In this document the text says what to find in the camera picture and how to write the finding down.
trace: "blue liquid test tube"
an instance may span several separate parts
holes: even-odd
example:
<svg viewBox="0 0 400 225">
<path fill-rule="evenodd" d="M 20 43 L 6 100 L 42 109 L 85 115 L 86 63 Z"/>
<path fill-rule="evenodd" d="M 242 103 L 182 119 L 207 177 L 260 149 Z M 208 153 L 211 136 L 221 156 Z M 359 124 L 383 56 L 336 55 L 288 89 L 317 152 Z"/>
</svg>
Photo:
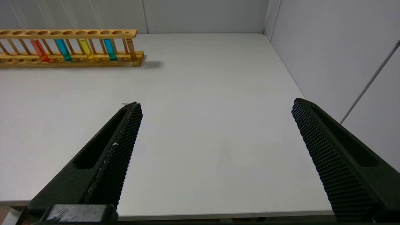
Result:
<svg viewBox="0 0 400 225">
<path fill-rule="evenodd" d="M 64 57 L 64 60 L 72 61 L 71 54 L 68 51 L 67 46 L 65 45 L 65 41 L 63 39 L 56 39 L 55 41 L 56 41 L 58 49 L 60 50 L 61 55 Z"/>
<path fill-rule="evenodd" d="M 103 39 L 104 44 L 106 45 L 106 49 L 108 52 L 108 56 L 110 57 L 110 60 L 115 61 L 117 60 L 117 56 L 115 55 L 114 48 L 112 47 L 111 40 L 110 39 Z"/>
</svg>

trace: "colored liquid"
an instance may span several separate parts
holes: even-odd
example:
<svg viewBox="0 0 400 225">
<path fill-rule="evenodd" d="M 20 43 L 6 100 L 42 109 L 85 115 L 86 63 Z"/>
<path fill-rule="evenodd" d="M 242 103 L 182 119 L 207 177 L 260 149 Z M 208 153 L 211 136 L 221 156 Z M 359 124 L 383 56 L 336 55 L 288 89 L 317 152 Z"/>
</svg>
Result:
<svg viewBox="0 0 400 225">
<path fill-rule="evenodd" d="M 117 56 L 115 55 L 114 48 L 112 47 L 112 43 L 110 39 L 104 39 L 104 44 L 106 45 L 106 49 L 108 52 L 108 56 L 110 57 L 110 60 L 115 61 L 117 60 Z"/>
<path fill-rule="evenodd" d="M 57 47 L 60 50 L 61 55 L 64 57 L 65 61 L 72 61 L 70 51 L 68 51 L 65 41 L 63 39 L 56 39 Z"/>
<path fill-rule="evenodd" d="M 32 43 L 33 48 L 35 49 L 41 61 L 47 62 L 50 60 L 49 56 L 44 51 L 42 44 L 39 42 L 39 40 L 30 40 L 30 43 Z"/>
<path fill-rule="evenodd" d="M 82 46 L 82 49 L 89 60 L 94 59 L 94 54 L 88 45 L 88 41 L 86 39 L 79 39 L 79 43 Z"/>
</svg>

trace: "white table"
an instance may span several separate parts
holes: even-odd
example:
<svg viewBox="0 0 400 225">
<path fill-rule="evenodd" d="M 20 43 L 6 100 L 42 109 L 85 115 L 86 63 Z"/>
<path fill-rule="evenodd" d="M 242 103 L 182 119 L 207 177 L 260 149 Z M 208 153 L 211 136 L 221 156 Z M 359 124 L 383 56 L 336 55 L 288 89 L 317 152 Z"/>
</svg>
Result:
<svg viewBox="0 0 400 225">
<path fill-rule="evenodd" d="M 128 219 L 333 214 L 261 34 L 140 34 L 140 68 L 0 70 L 0 205 L 25 205 L 123 105 L 143 120 Z"/>
</svg>

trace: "yellow liquid test tube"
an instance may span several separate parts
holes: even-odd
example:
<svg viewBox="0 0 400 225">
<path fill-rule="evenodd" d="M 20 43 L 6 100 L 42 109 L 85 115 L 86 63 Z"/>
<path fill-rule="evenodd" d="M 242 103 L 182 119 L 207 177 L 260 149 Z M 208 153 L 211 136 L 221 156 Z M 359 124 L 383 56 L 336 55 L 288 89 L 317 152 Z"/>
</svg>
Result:
<svg viewBox="0 0 400 225">
<path fill-rule="evenodd" d="M 88 45 L 88 41 L 86 39 L 79 39 L 79 43 L 82 46 L 83 52 L 89 60 L 94 59 L 94 54 Z"/>
</svg>

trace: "wooden test tube rack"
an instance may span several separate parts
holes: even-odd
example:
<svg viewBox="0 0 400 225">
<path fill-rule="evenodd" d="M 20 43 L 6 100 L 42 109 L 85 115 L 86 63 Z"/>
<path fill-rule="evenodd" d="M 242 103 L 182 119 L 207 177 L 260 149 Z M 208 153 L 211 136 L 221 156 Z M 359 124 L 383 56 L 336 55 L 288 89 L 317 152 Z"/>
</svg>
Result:
<svg viewBox="0 0 400 225">
<path fill-rule="evenodd" d="M 60 68 L 60 67 L 109 67 L 109 66 L 140 66 L 144 52 L 135 51 L 132 39 L 136 37 L 137 30 L 0 30 L 0 68 Z M 122 39 L 124 51 L 118 51 L 114 39 Z M 46 39 L 64 39 L 68 45 L 72 61 L 65 61 L 60 52 L 53 51 L 48 46 Z M 87 59 L 81 49 L 72 49 L 70 41 L 87 39 L 94 53 L 94 59 Z M 101 50 L 95 49 L 92 39 L 98 39 Z M 117 60 L 110 60 L 104 47 L 103 39 L 111 39 Z M 41 40 L 44 49 L 50 58 L 43 62 L 35 51 L 27 47 L 31 45 L 30 40 Z M 14 52 L 7 51 L 4 47 L 9 43 Z M 15 47 L 20 43 L 25 51 Z"/>
</svg>

